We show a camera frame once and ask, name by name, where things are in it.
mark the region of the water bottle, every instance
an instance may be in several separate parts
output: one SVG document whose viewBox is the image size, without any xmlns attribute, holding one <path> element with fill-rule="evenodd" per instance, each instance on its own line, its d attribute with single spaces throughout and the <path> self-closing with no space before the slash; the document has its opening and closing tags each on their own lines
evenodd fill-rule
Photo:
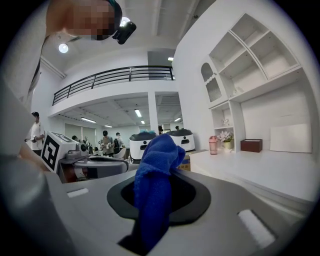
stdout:
<svg viewBox="0 0 320 256">
<path fill-rule="evenodd" d="M 217 139 L 217 136 L 211 136 L 209 138 L 209 148 L 210 148 L 210 155 L 217 155 L 218 154 L 218 139 Z"/>
</svg>

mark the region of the ceiling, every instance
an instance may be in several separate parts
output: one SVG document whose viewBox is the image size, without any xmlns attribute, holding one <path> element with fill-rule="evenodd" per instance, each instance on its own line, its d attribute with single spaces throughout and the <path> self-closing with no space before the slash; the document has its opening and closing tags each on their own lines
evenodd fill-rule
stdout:
<svg viewBox="0 0 320 256">
<path fill-rule="evenodd" d="M 177 92 L 159 92 L 156 93 L 155 98 L 159 124 L 172 123 L 177 118 L 182 118 Z M 137 116 L 136 109 L 139 109 L 142 117 Z M 110 97 L 105 102 L 77 107 L 60 114 L 60 116 L 78 121 L 81 121 L 81 118 L 87 118 L 96 121 L 96 125 L 99 126 L 142 126 L 142 120 L 146 125 L 149 125 L 148 94 L 133 93 Z"/>
<path fill-rule="evenodd" d="M 69 51 L 60 53 L 58 46 L 66 43 L 73 37 L 64 33 L 51 36 L 45 43 L 42 55 L 51 62 L 58 70 L 64 72 L 66 67 L 71 68 L 68 63 L 79 63 L 93 58 L 96 55 L 130 48 L 132 46 L 143 47 L 142 42 L 152 42 L 167 39 L 172 42 L 174 48 L 183 38 L 190 26 L 194 23 L 195 11 L 200 16 L 207 6 L 215 0 L 117 0 L 122 8 L 124 17 L 128 17 L 137 25 L 136 31 L 124 45 L 119 45 L 112 38 L 104 41 L 90 41 L 80 39 L 69 43 Z"/>
</svg>

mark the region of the column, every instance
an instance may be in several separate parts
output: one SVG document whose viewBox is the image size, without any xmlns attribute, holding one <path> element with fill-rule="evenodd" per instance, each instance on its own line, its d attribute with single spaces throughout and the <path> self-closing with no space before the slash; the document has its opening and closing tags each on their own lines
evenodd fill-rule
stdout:
<svg viewBox="0 0 320 256">
<path fill-rule="evenodd" d="M 148 92 L 148 103 L 151 130 L 155 131 L 156 134 L 159 134 L 156 94 L 154 91 Z"/>
</svg>

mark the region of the towel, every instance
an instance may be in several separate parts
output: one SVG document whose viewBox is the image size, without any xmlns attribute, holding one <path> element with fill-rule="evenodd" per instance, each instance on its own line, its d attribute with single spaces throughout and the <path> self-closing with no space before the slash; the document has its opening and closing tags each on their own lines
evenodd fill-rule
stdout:
<svg viewBox="0 0 320 256">
<path fill-rule="evenodd" d="M 134 181 L 134 206 L 139 209 L 141 246 L 149 252 L 169 228 L 172 192 L 170 169 L 177 168 L 186 152 L 168 134 L 155 137 L 146 147 Z"/>
</svg>

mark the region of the black metal railing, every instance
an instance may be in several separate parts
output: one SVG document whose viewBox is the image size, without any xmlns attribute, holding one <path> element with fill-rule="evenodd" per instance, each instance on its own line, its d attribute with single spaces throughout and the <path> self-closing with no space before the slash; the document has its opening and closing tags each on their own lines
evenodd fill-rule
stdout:
<svg viewBox="0 0 320 256">
<path fill-rule="evenodd" d="M 70 96 L 110 84 L 141 80 L 174 80 L 172 66 L 129 66 L 96 73 L 76 81 L 54 94 L 55 105 Z"/>
</svg>

